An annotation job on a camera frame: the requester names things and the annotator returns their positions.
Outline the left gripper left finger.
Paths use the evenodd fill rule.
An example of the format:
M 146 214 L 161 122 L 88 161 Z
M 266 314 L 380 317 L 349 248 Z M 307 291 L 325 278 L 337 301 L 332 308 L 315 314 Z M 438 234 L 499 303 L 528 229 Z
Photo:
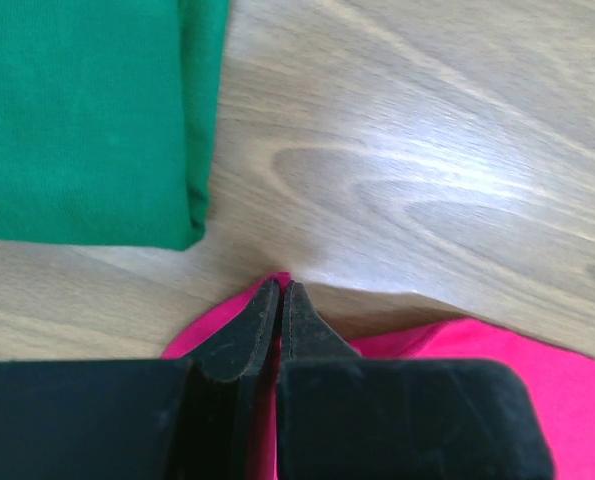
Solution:
M 273 479 L 280 284 L 161 359 L 0 362 L 0 479 Z

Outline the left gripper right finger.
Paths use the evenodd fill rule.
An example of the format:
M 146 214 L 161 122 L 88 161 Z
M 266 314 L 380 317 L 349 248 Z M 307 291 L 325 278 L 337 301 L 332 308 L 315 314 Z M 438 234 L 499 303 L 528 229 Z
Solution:
M 276 384 L 282 479 L 551 479 L 528 391 L 480 359 L 369 360 L 291 282 Z

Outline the pink t shirt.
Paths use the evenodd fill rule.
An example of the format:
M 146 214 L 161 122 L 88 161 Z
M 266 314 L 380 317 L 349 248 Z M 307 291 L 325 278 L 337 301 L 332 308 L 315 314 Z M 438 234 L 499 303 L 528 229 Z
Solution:
M 269 278 L 277 279 L 280 284 L 280 309 L 272 355 L 277 448 L 276 384 L 281 357 L 282 314 L 287 287 L 295 282 L 289 274 L 271 274 L 247 291 L 204 313 L 178 334 L 163 355 L 210 312 L 236 297 L 251 293 Z M 555 475 L 551 479 L 595 479 L 594 359 L 472 318 L 440 321 L 346 342 L 369 360 L 480 359 L 507 366 L 528 391 L 554 462 Z

